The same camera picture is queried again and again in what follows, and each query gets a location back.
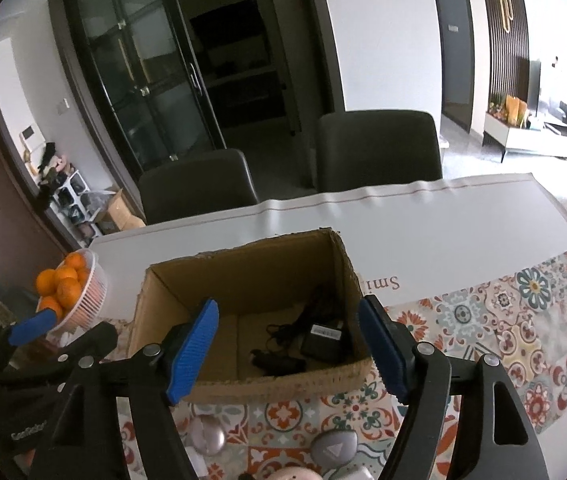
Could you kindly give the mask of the beige round device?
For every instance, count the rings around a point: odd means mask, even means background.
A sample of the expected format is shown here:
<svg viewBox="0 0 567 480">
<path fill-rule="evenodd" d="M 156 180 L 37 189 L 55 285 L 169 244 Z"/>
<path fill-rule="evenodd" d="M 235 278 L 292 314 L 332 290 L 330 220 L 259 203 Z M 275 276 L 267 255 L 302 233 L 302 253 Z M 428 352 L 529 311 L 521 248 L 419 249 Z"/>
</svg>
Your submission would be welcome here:
<svg viewBox="0 0 567 480">
<path fill-rule="evenodd" d="M 301 466 L 288 466 L 276 470 L 259 472 L 245 471 L 239 474 L 238 480 L 323 480 L 323 476 L 315 470 Z"/>
</svg>

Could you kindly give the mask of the black power adapter with cable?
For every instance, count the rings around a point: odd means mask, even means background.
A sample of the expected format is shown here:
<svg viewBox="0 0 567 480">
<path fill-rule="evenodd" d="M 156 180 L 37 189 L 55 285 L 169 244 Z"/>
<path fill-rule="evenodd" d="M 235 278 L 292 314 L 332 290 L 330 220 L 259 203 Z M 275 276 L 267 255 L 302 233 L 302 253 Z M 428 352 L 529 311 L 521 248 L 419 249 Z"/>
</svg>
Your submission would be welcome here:
<svg viewBox="0 0 567 480">
<path fill-rule="evenodd" d="M 321 321 L 302 313 L 294 322 L 269 324 L 266 348 L 253 349 L 250 362 L 264 376 L 306 373 L 311 365 L 340 366 L 354 352 L 351 332 L 342 320 Z"/>
</svg>

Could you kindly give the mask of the patterned tablecloth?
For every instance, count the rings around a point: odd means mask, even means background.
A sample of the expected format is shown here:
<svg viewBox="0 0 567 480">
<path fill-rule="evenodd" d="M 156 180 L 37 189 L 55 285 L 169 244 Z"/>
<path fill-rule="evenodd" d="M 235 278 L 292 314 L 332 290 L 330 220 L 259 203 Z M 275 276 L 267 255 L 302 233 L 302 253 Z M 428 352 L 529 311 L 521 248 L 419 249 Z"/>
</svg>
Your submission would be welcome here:
<svg viewBox="0 0 567 480">
<path fill-rule="evenodd" d="M 131 325 L 149 266 L 142 266 L 139 278 L 127 270 L 108 274 L 110 320 L 122 333 L 116 356 L 131 354 Z M 418 276 L 420 292 L 411 301 L 399 298 L 403 280 L 397 276 L 358 280 L 363 297 L 375 295 L 415 341 L 469 362 L 500 362 L 537 434 L 567 412 L 567 250 L 508 272 L 466 278 L 456 286 L 443 285 L 436 275 L 423 272 Z M 378 471 L 389 457 L 406 408 L 387 392 L 372 360 L 370 372 L 355 390 L 268 403 L 186 400 L 172 412 L 182 434 L 190 431 L 198 415 L 217 418 L 228 439 L 221 452 L 207 460 L 208 475 L 234 479 L 245 471 L 288 466 L 323 474 L 356 465 Z M 324 470 L 314 463 L 311 445 L 318 434 L 331 429 L 356 431 L 357 453 L 345 466 Z"/>
</svg>

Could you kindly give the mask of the white fruit basket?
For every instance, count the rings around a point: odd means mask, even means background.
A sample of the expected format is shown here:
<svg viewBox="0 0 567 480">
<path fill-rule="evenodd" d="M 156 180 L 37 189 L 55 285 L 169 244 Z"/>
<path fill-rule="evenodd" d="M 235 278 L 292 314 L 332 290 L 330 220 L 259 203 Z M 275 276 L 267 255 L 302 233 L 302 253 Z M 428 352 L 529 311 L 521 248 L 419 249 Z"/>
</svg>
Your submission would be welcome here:
<svg viewBox="0 0 567 480">
<path fill-rule="evenodd" d="M 56 284 L 62 278 L 77 278 L 82 284 L 82 297 L 77 301 L 75 307 L 64 310 L 56 295 L 39 296 L 37 311 L 52 309 L 58 316 L 58 324 L 51 330 L 52 334 L 61 336 L 64 333 L 73 333 L 78 328 L 88 330 L 97 320 L 98 315 L 105 303 L 108 293 L 108 281 L 105 272 L 98 261 L 98 256 L 90 249 L 76 250 L 82 252 L 87 260 L 86 269 L 75 270 L 69 268 L 63 261 L 54 269 L 56 270 Z"/>
</svg>

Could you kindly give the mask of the left dark chair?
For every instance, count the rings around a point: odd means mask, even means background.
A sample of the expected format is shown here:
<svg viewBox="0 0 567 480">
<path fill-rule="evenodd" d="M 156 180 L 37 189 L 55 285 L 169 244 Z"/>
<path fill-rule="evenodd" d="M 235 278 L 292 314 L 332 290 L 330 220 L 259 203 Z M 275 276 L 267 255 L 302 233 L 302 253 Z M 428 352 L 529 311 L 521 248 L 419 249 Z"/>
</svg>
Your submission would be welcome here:
<svg viewBox="0 0 567 480">
<path fill-rule="evenodd" d="M 233 148 L 166 162 L 142 174 L 138 188 L 148 224 L 259 203 L 248 162 Z"/>
</svg>

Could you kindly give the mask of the brown cardboard box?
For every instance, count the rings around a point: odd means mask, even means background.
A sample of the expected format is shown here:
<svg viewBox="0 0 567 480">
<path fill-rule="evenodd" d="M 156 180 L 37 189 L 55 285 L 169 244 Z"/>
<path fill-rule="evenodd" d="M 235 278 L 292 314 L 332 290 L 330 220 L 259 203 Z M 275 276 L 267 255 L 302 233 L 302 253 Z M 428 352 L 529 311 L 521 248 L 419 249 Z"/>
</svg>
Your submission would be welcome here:
<svg viewBox="0 0 567 480">
<path fill-rule="evenodd" d="M 339 234 L 319 229 L 265 238 L 232 249 L 152 264 L 137 299 L 129 353 L 158 344 L 175 325 L 193 321 L 206 299 L 218 304 L 219 326 L 187 401 L 249 404 L 308 399 L 357 389 L 372 359 L 357 323 L 363 298 Z M 313 364 L 306 373 L 264 376 L 250 362 L 266 348 L 269 324 L 302 313 L 342 320 L 354 352 L 340 366 Z"/>
</svg>

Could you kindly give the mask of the white square charger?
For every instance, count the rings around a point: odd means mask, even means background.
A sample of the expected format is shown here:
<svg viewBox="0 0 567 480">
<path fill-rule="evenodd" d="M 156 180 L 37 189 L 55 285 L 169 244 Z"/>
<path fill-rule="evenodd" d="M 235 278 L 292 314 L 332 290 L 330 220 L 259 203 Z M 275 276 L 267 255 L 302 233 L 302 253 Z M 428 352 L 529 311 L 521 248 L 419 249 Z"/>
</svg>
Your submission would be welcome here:
<svg viewBox="0 0 567 480">
<path fill-rule="evenodd" d="M 334 472 L 331 480 L 375 480 L 370 470 L 363 465 L 356 465 L 352 468 L 345 468 Z"/>
</svg>

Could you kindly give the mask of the dark grey round case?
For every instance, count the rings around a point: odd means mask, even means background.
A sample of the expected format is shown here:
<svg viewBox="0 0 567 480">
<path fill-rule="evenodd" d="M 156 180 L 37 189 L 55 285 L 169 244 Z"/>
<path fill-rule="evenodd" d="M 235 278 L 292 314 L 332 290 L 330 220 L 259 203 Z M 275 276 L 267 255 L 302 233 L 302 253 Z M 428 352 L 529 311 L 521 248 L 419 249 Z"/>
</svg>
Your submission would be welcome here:
<svg viewBox="0 0 567 480">
<path fill-rule="evenodd" d="M 339 469 L 357 453 L 358 436 L 352 429 L 331 429 L 315 437 L 311 445 L 314 463 L 324 470 Z"/>
</svg>

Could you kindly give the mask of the orange fruit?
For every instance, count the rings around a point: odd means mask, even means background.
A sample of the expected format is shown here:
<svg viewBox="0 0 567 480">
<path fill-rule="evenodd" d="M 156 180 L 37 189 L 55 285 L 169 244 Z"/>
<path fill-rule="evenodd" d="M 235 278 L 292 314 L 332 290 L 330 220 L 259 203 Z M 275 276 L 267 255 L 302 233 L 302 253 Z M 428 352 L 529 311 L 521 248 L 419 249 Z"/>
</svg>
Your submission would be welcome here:
<svg viewBox="0 0 567 480">
<path fill-rule="evenodd" d="M 82 297 L 82 284 L 77 278 L 59 280 L 56 285 L 56 300 L 64 310 L 73 309 L 80 297 Z"/>
<path fill-rule="evenodd" d="M 54 296 L 56 294 L 56 270 L 41 271 L 36 277 L 35 287 L 41 297 Z"/>
<path fill-rule="evenodd" d="M 75 270 L 86 269 L 87 260 L 82 252 L 71 252 L 64 258 L 64 264 Z"/>
</svg>

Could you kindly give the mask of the dark chair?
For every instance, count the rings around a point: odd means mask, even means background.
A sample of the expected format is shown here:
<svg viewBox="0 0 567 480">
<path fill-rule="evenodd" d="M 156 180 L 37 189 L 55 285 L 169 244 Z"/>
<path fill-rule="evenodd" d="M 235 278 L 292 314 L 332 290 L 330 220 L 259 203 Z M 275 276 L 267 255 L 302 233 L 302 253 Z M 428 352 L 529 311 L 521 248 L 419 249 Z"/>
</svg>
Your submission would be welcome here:
<svg viewBox="0 0 567 480">
<path fill-rule="evenodd" d="M 233 148 L 166 162 L 142 174 L 138 188 L 148 224 L 259 203 L 248 162 Z"/>
<path fill-rule="evenodd" d="M 318 122 L 316 157 L 320 193 L 443 178 L 434 119 L 420 110 L 326 114 Z"/>
</svg>

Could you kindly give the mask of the white shoe shelf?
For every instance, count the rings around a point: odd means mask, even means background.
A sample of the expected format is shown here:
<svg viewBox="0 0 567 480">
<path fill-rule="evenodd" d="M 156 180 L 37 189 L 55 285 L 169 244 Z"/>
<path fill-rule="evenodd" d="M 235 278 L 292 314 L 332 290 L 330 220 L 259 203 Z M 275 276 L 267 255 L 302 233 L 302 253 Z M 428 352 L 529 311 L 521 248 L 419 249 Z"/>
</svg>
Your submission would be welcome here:
<svg viewBox="0 0 567 480">
<path fill-rule="evenodd" d="M 101 208 L 93 200 L 91 188 L 79 171 L 50 169 L 46 180 L 51 190 L 51 207 L 68 232 L 82 247 L 88 247 L 102 235 L 97 226 Z"/>
</svg>

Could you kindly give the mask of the dark glass door cabinet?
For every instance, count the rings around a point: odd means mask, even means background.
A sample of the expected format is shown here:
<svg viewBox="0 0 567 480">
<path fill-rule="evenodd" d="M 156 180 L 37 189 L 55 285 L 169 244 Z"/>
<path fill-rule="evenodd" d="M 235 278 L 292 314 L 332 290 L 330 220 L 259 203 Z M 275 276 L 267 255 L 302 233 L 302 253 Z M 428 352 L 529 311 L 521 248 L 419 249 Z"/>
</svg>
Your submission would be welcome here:
<svg viewBox="0 0 567 480">
<path fill-rule="evenodd" d="M 327 0 L 50 0 L 56 45 L 115 182 L 242 151 L 268 197 L 315 186 L 315 131 L 343 103 Z"/>
</svg>

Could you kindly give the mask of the right dark chair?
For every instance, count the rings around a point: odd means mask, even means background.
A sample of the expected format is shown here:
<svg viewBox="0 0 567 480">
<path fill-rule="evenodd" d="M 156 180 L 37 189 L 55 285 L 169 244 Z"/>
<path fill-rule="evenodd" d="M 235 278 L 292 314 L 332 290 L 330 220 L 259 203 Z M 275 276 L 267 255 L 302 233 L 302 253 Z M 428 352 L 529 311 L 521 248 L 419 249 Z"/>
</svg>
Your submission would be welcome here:
<svg viewBox="0 0 567 480">
<path fill-rule="evenodd" d="M 316 157 L 320 193 L 443 178 L 434 119 L 420 110 L 326 114 L 318 122 Z"/>
</svg>

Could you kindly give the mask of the white tv console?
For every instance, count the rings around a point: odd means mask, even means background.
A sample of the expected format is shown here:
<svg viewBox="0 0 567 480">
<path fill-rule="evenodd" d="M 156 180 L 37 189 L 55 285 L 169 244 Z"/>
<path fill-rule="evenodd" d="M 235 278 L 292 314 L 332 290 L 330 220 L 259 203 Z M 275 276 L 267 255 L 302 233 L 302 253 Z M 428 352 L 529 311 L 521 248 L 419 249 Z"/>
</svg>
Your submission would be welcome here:
<svg viewBox="0 0 567 480">
<path fill-rule="evenodd" d="M 553 116 L 549 122 L 536 117 L 533 128 L 515 128 L 486 113 L 483 144 L 498 146 L 501 162 L 510 153 L 567 159 L 567 124 Z"/>
</svg>

